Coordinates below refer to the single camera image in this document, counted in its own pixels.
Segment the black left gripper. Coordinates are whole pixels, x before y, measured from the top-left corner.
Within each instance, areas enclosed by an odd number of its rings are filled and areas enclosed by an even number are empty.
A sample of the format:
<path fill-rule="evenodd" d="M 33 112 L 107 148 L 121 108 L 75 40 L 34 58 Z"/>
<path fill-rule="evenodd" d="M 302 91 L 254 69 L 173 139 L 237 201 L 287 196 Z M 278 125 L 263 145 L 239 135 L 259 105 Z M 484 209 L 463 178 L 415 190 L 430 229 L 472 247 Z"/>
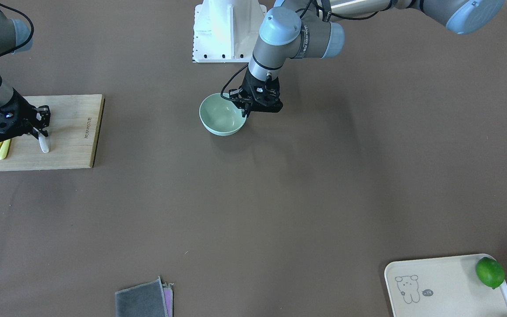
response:
<path fill-rule="evenodd" d="M 243 118 L 248 118 L 251 112 L 278 113 L 283 108 L 279 78 L 266 76 L 265 80 L 259 80 L 249 70 L 239 89 L 230 89 L 228 94 L 229 100 L 242 108 Z"/>

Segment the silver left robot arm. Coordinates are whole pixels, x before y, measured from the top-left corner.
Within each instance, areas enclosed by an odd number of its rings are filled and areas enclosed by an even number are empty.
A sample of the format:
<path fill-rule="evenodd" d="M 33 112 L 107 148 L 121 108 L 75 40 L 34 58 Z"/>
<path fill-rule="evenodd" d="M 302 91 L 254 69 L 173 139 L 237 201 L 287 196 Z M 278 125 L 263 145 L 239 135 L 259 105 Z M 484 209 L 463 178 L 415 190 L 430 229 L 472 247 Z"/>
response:
<path fill-rule="evenodd" d="M 414 9 L 456 34 L 485 26 L 503 0 L 277 0 L 266 13 L 242 84 L 221 98 L 243 117 L 282 110 L 279 73 L 287 59 L 332 58 L 343 49 L 340 20 L 362 21 L 392 8 Z"/>

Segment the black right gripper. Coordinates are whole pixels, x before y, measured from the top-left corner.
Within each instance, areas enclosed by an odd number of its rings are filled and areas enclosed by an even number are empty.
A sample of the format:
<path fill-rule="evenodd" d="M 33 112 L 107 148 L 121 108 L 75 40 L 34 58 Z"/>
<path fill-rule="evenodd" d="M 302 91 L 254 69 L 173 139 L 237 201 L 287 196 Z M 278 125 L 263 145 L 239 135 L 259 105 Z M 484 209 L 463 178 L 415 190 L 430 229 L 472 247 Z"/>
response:
<path fill-rule="evenodd" d="M 0 104 L 0 142 L 24 134 L 38 140 L 48 138 L 50 134 L 42 125 L 50 125 L 50 119 L 49 106 L 35 107 L 14 90 L 10 100 Z"/>

